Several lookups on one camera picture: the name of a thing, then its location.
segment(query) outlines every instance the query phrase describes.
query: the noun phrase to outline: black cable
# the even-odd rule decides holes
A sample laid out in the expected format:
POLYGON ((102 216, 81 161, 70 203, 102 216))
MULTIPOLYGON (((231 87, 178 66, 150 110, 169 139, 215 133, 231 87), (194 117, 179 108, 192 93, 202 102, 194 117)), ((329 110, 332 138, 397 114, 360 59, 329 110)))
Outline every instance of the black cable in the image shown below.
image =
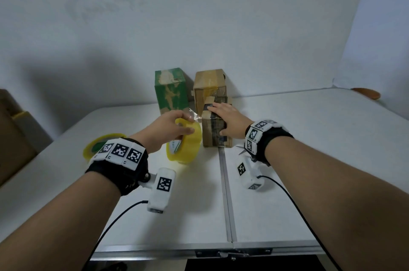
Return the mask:
POLYGON ((294 204, 295 208, 297 209, 297 211, 300 213, 301 218, 304 220, 305 224, 307 225, 307 227, 309 228, 309 230, 311 231, 311 233, 313 234, 313 236, 315 237, 315 239, 318 241, 318 243, 320 244, 321 248, 324 250, 325 254, 327 254, 327 256, 329 257, 329 259, 331 260, 331 262, 334 264, 334 266, 336 267, 337 270, 342 271, 341 267, 335 262, 334 258, 331 256, 331 254, 327 251, 327 249, 325 248, 324 244, 321 242, 321 240, 318 238, 318 236, 315 234, 314 230, 311 228, 311 226, 309 225, 309 223, 307 222, 307 220, 305 219, 303 213, 301 213, 300 209, 298 208, 297 204, 295 204, 295 201, 292 199, 292 197, 289 195, 288 191, 285 190, 285 188, 283 186, 281 186, 277 181, 273 180, 271 177, 265 176, 265 175, 260 175, 257 176, 257 178, 259 179, 260 177, 265 177, 267 179, 269 179, 270 181, 275 182, 289 197, 289 199, 291 200, 291 202, 294 204))
POLYGON ((134 206, 137 206, 138 204, 141 204, 141 203, 145 203, 145 204, 146 204, 146 203, 148 203, 148 201, 147 201, 147 200, 142 200, 142 201, 136 202, 135 204, 133 204, 133 205, 131 205, 130 207, 128 207, 125 211, 123 211, 117 218, 115 218, 115 220, 114 220, 113 222, 111 222, 111 224, 108 226, 108 228, 106 228, 106 230, 104 231, 104 233, 100 236, 100 238, 99 238, 98 242, 96 243, 94 249, 92 250, 91 254, 89 255, 87 261, 85 262, 84 267, 82 267, 82 271, 85 271, 85 270, 86 270, 87 265, 88 265, 89 261, 91 260, 92 255, 95 253, 96 248, 97 248, 98 245, 100 244, 102 238, 105 237, 105 235, 106 235, 106 233, 108 232, 108 230, 117 222, 118 219, 121 218, 121 216, 122 216, 123 214, 125 214, 127 211, 129 211, 129 210, 130 210, 131 208, 133 208, 134 206))

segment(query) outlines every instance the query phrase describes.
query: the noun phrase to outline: hand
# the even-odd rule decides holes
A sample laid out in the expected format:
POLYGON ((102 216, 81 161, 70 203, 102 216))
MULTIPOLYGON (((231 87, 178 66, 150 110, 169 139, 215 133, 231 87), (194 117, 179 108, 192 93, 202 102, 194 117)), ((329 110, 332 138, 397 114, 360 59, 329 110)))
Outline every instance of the hand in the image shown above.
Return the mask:
POLYGON ((180 127, 175 124, 175 120, 178 118, 183 118, 191 123, 194 122, 188 113, 168 111, 142 131, 130 135, 129 138, 141 143, 146 148, 148 154, 156 152, 160 150, 163 144, 175 140, 181 135, 192 134, 195 131, 193 128, 180 127))
POLYGON ((208 110, 218 114, 227 123, 228 127, 220 131, 222 136, 243 139, 247 127, 254 122, 227 103, 213 103, 213 107, 208 107, 208 110))

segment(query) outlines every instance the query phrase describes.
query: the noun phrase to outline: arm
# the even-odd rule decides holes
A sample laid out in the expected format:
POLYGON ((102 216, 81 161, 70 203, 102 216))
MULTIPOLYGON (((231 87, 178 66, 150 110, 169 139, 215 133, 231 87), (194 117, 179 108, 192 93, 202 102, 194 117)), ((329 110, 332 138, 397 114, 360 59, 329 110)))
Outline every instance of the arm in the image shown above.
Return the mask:
MULTIPOLYGON (((182 111, 163 114, 130 138, 148 153, 191 128, 177 118, 193 121, 182 111)), ((119 189, 99 173, 88 172, 30 217, 0 243, 0 270, 81 270, 121 197, 119 189)))
MULTIPOLYGON (((213 106, 228 124, 221 133, 244 138, 253 121, 213 106)), ((408 194, 289 137, 271 140, 265 156, 343 270, 407 269, 408 194)))

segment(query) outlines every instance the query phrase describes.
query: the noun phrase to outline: orange object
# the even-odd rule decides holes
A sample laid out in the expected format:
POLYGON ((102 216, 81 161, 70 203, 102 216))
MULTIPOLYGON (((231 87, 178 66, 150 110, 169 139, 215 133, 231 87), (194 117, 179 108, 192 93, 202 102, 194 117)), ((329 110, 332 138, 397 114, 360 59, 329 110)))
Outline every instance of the orange object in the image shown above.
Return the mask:
POLYGON ((354 90, 356 92, 359 92, 362 95, 365 95, 367 98, 370 98, 372 100, 377 100, 381 98, 381 94, 375 90, 368 89, 368 88, 352 88, 351 90, 354 90))

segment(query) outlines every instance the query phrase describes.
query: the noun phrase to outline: wrist strap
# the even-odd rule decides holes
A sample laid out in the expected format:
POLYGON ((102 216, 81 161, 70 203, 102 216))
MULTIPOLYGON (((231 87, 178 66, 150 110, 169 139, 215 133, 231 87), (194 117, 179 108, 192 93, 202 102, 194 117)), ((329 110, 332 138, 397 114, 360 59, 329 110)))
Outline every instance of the wrist strap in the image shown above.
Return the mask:
POLYGON ((246 129, 244 149, 253 159, 270 165, 265 157, 265 149, 270 141, 279 136, 294 138, 282 125, 270 119, 256 121, 246 129))
POLYGON ((97 172, 112 181, 125 196, 139 186, 148 172, 148 153, 131 138, 108 140, 90 160, 87 172, 97 172))

